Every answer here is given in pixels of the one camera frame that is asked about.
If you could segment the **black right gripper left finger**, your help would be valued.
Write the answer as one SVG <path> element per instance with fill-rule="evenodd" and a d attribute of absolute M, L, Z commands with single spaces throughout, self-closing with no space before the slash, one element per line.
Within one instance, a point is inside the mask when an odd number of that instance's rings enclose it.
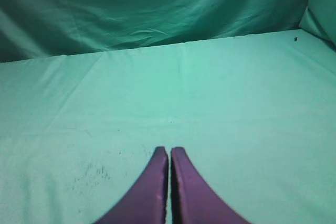
<path fill-rule="evenodd" d="M 96 223 L 165 223 L 167 193 L 168 155 L 158 146 L 135 183 Z"/>

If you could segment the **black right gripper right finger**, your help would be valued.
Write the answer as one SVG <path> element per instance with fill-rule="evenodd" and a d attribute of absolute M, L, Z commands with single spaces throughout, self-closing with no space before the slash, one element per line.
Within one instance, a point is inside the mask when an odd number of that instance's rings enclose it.
<path fill-rule="evenodd" d="M 173 223 L 248 223 L 207 184 L 182 147 L 171 150 Z"/>

